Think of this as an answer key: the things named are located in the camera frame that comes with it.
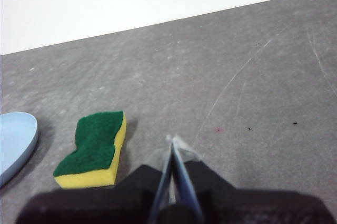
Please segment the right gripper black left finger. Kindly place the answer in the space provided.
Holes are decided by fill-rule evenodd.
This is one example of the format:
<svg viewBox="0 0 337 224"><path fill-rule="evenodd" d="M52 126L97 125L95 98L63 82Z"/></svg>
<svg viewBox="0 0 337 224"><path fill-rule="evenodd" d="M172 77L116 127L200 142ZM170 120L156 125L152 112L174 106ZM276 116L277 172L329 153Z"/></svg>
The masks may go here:
<svg viewBox="0 0 337 224"><path fill-rule="evenodd" d="M170 223L157 199L171 158L172 138L113 187L59 189L33 196L16 223Z"/></svg>

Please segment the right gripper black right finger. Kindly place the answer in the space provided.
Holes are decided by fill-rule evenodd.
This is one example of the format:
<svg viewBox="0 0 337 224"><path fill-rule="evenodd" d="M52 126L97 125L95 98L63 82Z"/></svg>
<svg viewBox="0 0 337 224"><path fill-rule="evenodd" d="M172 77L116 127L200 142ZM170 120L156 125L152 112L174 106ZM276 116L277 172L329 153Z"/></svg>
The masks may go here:
<svg viewBox="0 0 337 224"><path fill-rule="evenodd" d="M335 223L318 197L296 191L239 189L213 171L184 140L172 144L206 223Z"/></svg>

